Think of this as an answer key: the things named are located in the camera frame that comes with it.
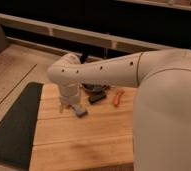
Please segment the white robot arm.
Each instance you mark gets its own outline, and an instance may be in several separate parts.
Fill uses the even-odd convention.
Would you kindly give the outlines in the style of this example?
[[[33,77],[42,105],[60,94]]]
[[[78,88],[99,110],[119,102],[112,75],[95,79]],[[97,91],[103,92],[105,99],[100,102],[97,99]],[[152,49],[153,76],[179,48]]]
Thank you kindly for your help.
[[[135,87],[135,171],[191,171],[191,50],[140,52],[82,64],[66,54],[48,69],[64,104],[74,104],[78,85]]]

